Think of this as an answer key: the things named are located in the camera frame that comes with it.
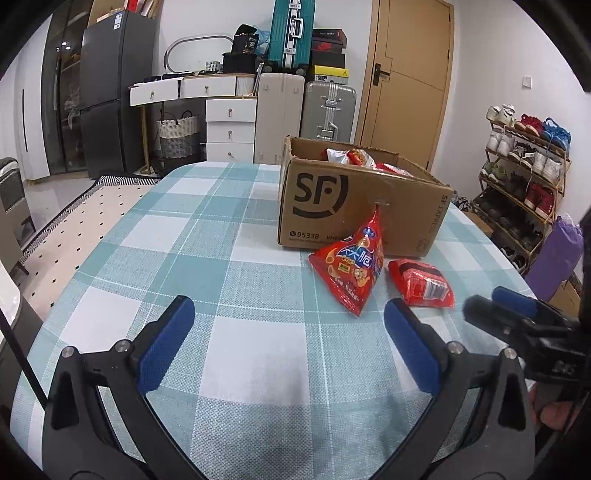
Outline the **person's right hand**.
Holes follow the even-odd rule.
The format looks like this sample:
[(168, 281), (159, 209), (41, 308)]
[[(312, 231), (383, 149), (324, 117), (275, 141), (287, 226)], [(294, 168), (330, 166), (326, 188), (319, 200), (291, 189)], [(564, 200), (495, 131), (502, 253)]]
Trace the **person's right hand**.
[(576, 407), (572, 416), (569, 416), (573, 409), (571, 401), (549, 402), (540, 409), (535, 408), (535, 401), (538, 396), (538, 383), (535, 383), (529, 390), (529, 399), (532, 407), (532, 420), (535, 426), (545, 425), (554, 431), (562, 431), (567, 420), (572, 425), (574, 418), (578, 415), (580, 408)]

